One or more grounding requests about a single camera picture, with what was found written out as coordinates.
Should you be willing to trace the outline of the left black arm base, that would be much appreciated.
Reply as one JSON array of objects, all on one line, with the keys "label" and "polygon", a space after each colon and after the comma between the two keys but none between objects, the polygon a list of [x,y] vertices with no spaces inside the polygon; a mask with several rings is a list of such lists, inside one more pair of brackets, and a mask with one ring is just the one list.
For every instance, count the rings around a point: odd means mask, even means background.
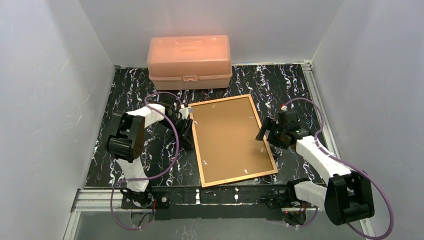
[{"label": "left black arm base", "polygon": [[122,209],[168,209],[171,205],[171,196],[166,191],[159,192],[131,192],[122,194]]}]

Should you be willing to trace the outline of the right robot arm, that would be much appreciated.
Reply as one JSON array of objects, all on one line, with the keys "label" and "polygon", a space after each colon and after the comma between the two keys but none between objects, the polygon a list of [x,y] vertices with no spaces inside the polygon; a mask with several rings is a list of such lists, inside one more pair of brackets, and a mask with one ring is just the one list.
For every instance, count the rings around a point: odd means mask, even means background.
[{"label": "right robot arm", "polygon": [[334,160],[332,154],[319,150],[320,142],[301,127],[295,110],[278,110],[274,118],[267,117],[255,139],[291,148],[315,168],[326,184],[318,185],[306,178],[289,181],[284,192],[267,194],[269,207],[309,203],[325,211],[336,226],[374,216],[371,181]]}]

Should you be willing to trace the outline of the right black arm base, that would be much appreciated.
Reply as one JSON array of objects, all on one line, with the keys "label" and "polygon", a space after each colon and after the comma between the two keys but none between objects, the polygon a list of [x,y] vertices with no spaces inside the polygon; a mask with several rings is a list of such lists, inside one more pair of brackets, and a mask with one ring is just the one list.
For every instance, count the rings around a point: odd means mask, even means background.
[{"label": "right black arm base", "polygon": [[310,182],[310,180],[307,180],[306,178],[291,180],[286,184],[286,188],[284,190],[273,189],[268,191],[265,196],[262,196],[261,200],[263,200],[265,205],[271,209],[286,208],[293,206],[294,203],[299,203],[299,211],[301,212],[302,209],[308,207],[308,204],[306,201],[297,198],[295,193],[295,185],[302,182]]}]

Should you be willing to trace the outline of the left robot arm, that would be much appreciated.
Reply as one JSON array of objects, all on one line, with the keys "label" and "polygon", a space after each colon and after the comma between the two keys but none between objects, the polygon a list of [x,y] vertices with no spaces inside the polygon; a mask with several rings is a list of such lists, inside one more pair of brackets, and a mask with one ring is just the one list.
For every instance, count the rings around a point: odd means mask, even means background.
[{"label": "left robot arm", "polygon": [[[174,93],[170,100],[149,102],[151,95],[144,99],[144,106],[133,111],[114,113],[105,141],[105,149],[120,166],[126,187],[130,191],[142,193],[148,188],[151,180],[162,177],[169,172],[178,159],[180,149],[193,147],[193,120],[190,113],[193,109],[182,103]],[[148,177],[145,173],[141,154],[145,144],[145,129],[160,123],[170,129],[175,137],[175,153],[169,167],[163,172]]]}]

